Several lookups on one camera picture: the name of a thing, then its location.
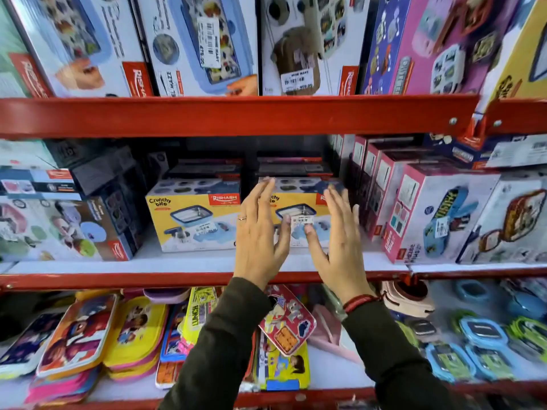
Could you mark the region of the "person's left hand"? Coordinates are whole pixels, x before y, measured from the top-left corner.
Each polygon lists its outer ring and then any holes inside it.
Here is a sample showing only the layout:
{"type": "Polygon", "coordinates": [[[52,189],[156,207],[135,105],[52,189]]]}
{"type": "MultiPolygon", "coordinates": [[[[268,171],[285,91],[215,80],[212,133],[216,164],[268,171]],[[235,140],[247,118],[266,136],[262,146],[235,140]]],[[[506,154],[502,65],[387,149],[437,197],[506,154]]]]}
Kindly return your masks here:
{"type": "Polygon", "coordinates": [[[270,199],[275,178],[258,182],[240,206],[236,226],[234,277],[264,290],[284,261],[274,259],[274,224],[270,199]]]}

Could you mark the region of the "person's right hand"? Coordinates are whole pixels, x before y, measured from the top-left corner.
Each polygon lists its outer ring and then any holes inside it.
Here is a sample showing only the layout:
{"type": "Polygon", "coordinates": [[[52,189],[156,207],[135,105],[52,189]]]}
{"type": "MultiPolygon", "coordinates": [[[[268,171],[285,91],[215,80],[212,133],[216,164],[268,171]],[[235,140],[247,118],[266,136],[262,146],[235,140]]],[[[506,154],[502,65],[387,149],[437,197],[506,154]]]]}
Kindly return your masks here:
{"type": "Polygon", "coordinates": [[[319,276],[343,305],[355,304],[362,298],[376,298],[364,268],[359,206],[350,205],[345,188],[339,193],[333,185],[329,185],[324,191],[324,197],[332,223],[326,253],[329,266],[326,269],[317,269],[319,276]]]}

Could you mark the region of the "person's right forearm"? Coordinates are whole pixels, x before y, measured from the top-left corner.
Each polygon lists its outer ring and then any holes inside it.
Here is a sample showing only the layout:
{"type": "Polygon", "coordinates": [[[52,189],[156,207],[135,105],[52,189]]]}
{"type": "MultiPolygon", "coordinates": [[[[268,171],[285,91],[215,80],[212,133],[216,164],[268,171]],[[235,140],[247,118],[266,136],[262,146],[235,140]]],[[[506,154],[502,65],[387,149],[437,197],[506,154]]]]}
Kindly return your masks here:
{"type": "Polygon", "coordinates": [[[429,361],[413,346],[379,297],[344,305],[342,322],[375,383],[382,410],[462,410],[433,375],[429,361]]]}

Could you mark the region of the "person's left forearm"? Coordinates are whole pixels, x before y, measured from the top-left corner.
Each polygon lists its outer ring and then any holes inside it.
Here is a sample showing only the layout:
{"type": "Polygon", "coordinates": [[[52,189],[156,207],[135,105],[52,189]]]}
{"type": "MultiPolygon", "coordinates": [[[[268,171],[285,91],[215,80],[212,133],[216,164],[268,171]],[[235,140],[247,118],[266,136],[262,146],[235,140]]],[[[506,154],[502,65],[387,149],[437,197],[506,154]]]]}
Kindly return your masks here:
{"type": "Polygon", "coordinates": [[[252,336],[271,308],[267,283],[240,276],[230,280],[158,410],[234,410],[252,336]]]}

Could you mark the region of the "yellow lunch box carton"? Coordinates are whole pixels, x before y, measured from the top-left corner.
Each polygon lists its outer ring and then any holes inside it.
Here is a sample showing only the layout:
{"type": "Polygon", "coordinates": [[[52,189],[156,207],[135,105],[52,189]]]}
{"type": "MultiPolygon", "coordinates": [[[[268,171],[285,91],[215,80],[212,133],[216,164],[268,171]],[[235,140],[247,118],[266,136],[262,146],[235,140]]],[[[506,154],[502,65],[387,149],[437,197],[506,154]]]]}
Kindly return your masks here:
{"type": "Polygon", "coordinates": [[[164,253],[231,250],[241,204],[240,179],[163,179],[147,194],[164,253]]]}
{"type": "Polygon", "coordinates": [[[305,225],[311,224],[322,248],[329,246],[331,216],[324,191],[333,185],[338,192],[343,183],[332,177],[276,177],[270,199],[273,222],[278,228],[286,216],[291,218],[291,247],[308,247],[305,225]]]}

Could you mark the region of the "dark flat carton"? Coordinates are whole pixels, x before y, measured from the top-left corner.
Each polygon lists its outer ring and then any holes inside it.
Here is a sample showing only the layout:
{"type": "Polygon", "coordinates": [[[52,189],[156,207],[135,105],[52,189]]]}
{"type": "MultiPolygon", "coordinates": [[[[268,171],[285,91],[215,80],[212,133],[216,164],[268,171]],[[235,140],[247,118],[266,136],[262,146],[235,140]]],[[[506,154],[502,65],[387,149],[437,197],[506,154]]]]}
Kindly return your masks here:
{"type": "Polygon", "coordinates": [[[332,170],[322,157],[258,157],[258,177],[331,178],[332,170]]]}
{"type": "Polygon", "coordinates": [[[180,158],[161,179],[238,180],[242,167],[242,158],[180,158]]]}

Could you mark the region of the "red cartoon case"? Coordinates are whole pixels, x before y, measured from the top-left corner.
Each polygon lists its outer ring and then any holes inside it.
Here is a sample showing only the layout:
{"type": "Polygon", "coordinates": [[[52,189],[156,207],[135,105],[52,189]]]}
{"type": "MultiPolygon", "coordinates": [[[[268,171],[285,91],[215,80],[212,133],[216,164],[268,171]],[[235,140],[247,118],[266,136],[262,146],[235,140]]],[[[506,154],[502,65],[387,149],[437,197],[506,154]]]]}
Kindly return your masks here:
{"type": "Polygon", "coordinates": [[[289,357],[305,344],[317,321],[285,285],[269,285],[265,294],[271,308],[258,327],[284,357],[289,357]]]}

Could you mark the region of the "plain pink case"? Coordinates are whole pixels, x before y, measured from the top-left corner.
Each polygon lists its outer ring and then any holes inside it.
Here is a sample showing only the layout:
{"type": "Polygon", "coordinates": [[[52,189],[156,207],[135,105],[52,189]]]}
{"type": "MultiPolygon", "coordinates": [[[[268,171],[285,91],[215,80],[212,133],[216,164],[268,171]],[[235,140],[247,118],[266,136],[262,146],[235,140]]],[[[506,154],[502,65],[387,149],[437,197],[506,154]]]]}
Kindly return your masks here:
{"type": "Polygon", "coordinates": [[[316,328],[307,339],[308,344],[364,368],[357,348],[339,318],[320,304],[313,307],[312,316],[316,319],[316,328]]]}

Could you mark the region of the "beige round container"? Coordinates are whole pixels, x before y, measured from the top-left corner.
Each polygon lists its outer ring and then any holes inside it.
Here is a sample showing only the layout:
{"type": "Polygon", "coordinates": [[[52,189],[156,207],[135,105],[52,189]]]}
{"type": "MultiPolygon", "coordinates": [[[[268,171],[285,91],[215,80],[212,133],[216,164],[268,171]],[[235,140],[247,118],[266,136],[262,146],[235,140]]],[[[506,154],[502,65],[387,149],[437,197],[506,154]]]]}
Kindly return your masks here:
{"type": "Polygon", "coordinates": [[[383,281],[379,291],[384,305],[397,314],[427,318],[436,310],[427,282],[408,285],[402,280],[383,281]]]}

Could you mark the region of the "white shelf with red edge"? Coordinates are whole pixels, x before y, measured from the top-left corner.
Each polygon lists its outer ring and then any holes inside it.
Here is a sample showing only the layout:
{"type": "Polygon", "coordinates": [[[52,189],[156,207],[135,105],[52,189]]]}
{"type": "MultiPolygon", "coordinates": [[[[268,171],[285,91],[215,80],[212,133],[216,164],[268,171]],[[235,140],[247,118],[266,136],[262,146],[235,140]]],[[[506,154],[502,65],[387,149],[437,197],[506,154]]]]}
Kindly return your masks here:
{"type": "MultiPolygon", "coordinates": [[[[394,265],[374,243],[362,244],[369,280],[410,274],[394,265]]],[[[0,291],[71,289],[174,288],[227,283],[235,266],[235,250],[164,253],[158,239],[147,232],[145,242],[130,261],[22,261],[0,264],[0,291]]],[[[311,283],[320,277],[307,248],[291,248],[273,282],[311,283]]]]}
{"type": "Polygon", "coordinates": [[[412,276],[421,280],[547,277],[547,263],[440,263],[408,265],[407,268],[412,276]]]}

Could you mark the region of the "yellow green lunch case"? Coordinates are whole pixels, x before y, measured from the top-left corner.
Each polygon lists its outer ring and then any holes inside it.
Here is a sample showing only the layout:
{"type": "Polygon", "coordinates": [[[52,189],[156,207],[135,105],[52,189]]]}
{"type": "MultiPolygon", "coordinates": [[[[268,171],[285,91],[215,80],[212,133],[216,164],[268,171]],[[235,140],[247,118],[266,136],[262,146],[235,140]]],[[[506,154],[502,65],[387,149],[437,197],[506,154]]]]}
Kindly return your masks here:
{"type": "Polygon", "coordinates": [[[207,318],[215,309],[222,290],[219,287],[193,287],[183,321],[177,330],[187,344],[195,345],[207,318]]]}

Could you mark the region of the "row of pink-white cartons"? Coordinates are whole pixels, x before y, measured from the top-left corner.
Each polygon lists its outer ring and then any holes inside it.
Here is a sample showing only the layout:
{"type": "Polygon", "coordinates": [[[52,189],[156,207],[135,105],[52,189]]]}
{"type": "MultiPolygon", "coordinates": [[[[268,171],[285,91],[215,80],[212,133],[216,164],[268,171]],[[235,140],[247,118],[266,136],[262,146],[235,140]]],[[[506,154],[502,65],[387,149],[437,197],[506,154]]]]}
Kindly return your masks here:
{"type": "Polygon", "coordinates": [[[455,262],[501,177],[460,167],[410,137],[331,142],[365,235],[393,263],[455,262]]]}

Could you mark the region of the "yellow cartoon box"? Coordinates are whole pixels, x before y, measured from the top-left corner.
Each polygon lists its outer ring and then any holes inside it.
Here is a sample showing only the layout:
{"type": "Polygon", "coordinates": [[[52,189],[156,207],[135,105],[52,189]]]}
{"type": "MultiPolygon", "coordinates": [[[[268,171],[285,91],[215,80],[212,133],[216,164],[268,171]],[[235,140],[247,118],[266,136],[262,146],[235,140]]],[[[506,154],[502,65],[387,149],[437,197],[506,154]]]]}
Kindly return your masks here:
{"type": "Polygon", "coordinates": [[[305,390],[310,386],[308,344],[302,346],[291,356],[284,356],[260,334],[254,363],[254,382],[263,391],[305,390]]]}

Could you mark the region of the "purple lid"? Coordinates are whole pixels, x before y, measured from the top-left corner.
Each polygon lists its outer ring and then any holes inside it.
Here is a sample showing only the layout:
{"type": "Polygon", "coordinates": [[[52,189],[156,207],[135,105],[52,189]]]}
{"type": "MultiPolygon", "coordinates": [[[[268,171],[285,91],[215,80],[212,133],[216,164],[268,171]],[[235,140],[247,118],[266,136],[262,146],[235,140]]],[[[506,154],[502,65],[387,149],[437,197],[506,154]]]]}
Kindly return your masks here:
{"type": "Polygon", "coordinates": [[[188,302],[191,288],[143,289],[143,295],[154,304],[181,304],[188,302]]]}

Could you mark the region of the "yellow cartoon case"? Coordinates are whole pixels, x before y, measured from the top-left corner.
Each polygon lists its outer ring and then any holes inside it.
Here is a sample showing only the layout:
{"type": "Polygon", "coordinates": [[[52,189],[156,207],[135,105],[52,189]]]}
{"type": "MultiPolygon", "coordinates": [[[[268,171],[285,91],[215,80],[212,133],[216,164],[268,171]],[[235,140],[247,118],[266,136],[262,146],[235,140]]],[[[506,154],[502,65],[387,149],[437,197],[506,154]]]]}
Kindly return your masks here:
{"type": "Polygon", "coordinates": [[[168,305],[146,296],[123,302],[103,359],[110,380],[129,382],[155,372],[168,313],[168,305]]]}

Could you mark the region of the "small orange case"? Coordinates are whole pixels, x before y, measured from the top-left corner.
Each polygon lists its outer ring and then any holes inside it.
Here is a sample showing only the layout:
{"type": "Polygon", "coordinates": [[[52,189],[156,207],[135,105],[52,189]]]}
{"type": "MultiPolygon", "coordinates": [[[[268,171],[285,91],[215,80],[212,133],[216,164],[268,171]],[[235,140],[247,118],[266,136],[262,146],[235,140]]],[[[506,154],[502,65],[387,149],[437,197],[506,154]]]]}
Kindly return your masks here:
{"type": "Polygon", "coordinates": [[[172,388],[181,371],[184,361],[159,362],[155,376],[155,386],[160,390],[172,388]]]}

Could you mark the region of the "pile of blue green containers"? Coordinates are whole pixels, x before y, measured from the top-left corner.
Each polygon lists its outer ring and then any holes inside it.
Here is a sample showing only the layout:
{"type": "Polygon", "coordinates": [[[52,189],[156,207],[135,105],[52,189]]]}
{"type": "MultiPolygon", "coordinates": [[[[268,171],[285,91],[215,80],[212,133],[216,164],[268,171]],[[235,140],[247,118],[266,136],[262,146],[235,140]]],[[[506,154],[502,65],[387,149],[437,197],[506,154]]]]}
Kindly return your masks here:
{"type": "Polygon", "coordinates": [[[451,384],[547,383],[547,294],[530,291],[527,280],[424,282],[433,314],[390,312],[436,377],[451,384]]]}

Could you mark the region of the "white carton brown bag print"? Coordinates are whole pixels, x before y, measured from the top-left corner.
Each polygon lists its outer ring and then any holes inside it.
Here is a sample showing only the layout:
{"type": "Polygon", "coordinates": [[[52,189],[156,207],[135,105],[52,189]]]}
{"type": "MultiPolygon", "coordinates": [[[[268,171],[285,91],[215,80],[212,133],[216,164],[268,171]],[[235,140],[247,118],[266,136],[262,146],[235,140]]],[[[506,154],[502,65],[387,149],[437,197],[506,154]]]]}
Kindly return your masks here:
{"type": "Polygon", "coordinates": [[[262,96],[352,96],[371,0],[258,0],[262,96]]]}

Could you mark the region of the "black carton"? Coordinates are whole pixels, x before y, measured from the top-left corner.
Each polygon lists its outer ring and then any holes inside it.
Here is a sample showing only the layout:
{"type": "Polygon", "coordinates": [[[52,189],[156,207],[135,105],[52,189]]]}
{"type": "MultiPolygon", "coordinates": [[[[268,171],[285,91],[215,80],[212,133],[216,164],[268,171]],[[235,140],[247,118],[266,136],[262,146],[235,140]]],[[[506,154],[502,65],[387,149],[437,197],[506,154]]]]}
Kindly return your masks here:
{"type": "Polygon", "coordinates": [[[126,144],[107,144],[103,140],[61,140],[53,144],[52,162],[40,192],[77,194],[82,199],[116,180],[124,187],[141,190],[146,181],[132,150],[126,144]]]}

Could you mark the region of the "white carton red lunch box print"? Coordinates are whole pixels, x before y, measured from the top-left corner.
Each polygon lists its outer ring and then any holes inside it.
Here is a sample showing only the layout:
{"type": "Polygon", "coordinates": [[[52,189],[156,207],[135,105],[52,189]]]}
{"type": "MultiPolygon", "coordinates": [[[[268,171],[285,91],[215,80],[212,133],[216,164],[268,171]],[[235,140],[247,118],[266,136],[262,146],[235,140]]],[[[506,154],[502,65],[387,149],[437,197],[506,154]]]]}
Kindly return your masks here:
{"type": "Polygon", "coordinates": [[[501,172],[457,263],[537,263],[547,255],[547,165],[501,172]]]}

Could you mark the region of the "blue white flat carton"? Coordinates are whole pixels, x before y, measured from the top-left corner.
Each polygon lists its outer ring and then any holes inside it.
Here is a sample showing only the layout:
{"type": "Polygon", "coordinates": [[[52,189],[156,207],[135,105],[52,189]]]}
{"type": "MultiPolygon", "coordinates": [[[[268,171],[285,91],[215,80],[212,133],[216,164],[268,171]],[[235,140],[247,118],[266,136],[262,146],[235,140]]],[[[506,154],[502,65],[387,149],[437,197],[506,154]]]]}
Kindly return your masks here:
{"type": "Polygon", "coordinates": [[[422,145],[468,169],[504,169],[547,164],[547,133],[457,138],[426,134],[422,145]]]}

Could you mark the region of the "white carton blue lunch box print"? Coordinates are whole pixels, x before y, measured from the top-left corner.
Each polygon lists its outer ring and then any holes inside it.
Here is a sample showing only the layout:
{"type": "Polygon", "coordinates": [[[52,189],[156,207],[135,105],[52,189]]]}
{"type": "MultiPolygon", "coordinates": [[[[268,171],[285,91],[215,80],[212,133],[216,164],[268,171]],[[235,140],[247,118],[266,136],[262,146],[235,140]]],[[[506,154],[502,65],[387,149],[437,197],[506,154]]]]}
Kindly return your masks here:
{"type": "Polygon", "coordinates": [[[159,96],[258,96],[256,0],[131,1],[159,96]]]}
{"type": "Polygon", "coordinates": [[[57,98],[154,96],[130,0],[3,0],[57,98]]]}

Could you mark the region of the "large white lunch set carton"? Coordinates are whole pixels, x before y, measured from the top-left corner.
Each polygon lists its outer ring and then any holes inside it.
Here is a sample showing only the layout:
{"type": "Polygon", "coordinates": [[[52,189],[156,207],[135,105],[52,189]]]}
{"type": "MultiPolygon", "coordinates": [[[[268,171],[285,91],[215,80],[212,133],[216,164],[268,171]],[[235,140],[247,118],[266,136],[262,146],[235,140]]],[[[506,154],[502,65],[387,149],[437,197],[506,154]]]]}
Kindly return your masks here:
{"type": "Polygon", "coordinates": [[[85,201],[0,197],[0,261],[129,261],[142,231],[121,191],[85,201]]]}

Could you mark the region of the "orange cartoon case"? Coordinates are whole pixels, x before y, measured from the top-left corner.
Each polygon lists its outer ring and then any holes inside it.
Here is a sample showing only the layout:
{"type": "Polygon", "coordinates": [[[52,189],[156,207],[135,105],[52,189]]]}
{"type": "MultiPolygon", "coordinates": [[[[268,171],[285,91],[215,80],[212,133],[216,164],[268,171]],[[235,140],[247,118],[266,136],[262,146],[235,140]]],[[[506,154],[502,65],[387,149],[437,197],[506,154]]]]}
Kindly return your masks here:
{"type": "Polygon", "coordinates": [[[56,380],[97,367],[105,356],[120,296],[77,300],[65,312],[37,365],[36,377],[56,380]]]}

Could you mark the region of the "pink blue lunch box carton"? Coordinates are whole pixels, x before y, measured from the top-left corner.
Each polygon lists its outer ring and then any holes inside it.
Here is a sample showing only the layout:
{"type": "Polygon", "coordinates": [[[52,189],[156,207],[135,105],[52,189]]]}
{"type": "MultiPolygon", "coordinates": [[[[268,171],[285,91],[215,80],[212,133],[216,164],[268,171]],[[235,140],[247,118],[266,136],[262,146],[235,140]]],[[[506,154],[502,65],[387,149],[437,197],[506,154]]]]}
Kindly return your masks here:
{"type": "Polygon", "coordinates": [[[478,94],[519,2],[379,0],[361,94],[478,94]]]}

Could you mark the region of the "dark blue carton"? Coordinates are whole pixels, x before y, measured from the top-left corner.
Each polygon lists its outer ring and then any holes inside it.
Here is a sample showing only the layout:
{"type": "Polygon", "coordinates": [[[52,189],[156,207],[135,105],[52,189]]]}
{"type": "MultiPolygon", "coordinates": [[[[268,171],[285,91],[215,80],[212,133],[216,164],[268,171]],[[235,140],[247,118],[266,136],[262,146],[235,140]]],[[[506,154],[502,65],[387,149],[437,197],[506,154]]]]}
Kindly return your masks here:
{"type": "Polygon", "coordinates": [[[69,169],[21,169],[0,166],[0,196],[9,199],[84,200],[69,169]]]}

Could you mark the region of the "stack of pink cases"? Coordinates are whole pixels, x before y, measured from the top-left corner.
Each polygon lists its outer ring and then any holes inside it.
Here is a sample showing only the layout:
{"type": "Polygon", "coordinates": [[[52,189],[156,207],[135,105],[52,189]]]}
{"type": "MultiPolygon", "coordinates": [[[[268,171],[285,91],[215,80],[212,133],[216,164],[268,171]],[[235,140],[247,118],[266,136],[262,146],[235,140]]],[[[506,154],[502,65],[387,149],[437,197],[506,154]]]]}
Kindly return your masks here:
{"type": "Polygon", "coordinates": [[[48,379],[35,377],[28,388],[25,405],[77,402],[86,398],[96,385],[102,366],[96,366],[68,377],[48,379]]]}

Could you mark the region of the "pale white flat carton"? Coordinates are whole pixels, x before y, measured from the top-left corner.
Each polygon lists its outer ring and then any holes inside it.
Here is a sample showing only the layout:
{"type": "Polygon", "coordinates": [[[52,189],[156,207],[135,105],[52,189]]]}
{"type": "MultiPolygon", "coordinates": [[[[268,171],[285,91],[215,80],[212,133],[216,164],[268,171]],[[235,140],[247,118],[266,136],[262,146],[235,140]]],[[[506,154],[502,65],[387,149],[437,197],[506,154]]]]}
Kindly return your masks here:
{"type": "Polygon", "coordinates": [[[0,166],[22,169],[57,169],[52,142],[0,139],[0,166]]]}

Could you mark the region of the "dark blue cartoon case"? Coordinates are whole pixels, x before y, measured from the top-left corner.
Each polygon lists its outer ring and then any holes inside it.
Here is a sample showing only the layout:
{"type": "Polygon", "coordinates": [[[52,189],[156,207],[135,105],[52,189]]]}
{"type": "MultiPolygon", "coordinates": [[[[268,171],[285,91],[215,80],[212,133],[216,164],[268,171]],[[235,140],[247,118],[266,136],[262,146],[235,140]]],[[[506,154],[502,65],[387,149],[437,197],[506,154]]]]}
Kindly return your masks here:
{"type": "Polygon", "coordinates": [[[0,355],[0,380],[26,376],[35,372],[46,343],[64,316],[63,312],[39,315],[0,355]]]}

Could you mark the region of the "large yellow carton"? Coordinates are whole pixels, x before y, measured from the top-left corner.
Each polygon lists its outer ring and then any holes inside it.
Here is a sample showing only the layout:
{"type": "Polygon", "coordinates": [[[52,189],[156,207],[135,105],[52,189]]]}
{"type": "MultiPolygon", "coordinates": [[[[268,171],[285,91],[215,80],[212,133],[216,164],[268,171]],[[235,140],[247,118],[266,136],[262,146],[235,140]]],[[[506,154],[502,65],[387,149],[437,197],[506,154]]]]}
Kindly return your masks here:
{"type": "Polygon", "coordinates": [[[547,0],[519,1],[475,112],[507,98],[547,98],[547,0]]]}

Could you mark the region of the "green white carton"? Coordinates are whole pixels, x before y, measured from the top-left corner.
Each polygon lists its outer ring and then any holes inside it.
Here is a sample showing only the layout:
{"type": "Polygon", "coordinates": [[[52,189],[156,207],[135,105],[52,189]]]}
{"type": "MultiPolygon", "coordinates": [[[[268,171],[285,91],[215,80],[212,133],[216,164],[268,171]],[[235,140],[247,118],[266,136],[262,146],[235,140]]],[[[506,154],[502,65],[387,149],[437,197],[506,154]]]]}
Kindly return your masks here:
{"type": "Polygon", "coordinates": [[[10,54],[26,54],[27,48],[3,0],[0,0],[0,98],[30,98],[31,92],[10,54]]]}

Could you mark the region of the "short red metal shelf rail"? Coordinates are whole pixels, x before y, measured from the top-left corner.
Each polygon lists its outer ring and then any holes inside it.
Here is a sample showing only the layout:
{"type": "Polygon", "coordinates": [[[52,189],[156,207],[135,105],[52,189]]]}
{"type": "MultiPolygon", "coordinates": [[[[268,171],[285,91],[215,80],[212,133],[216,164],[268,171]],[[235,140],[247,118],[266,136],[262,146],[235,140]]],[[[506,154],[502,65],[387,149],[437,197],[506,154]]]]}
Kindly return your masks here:
{"type": "Polygon", "coordinates": [[[474,138],[547,133],[547,98],[497,99],[473,128],[474,138]]]}

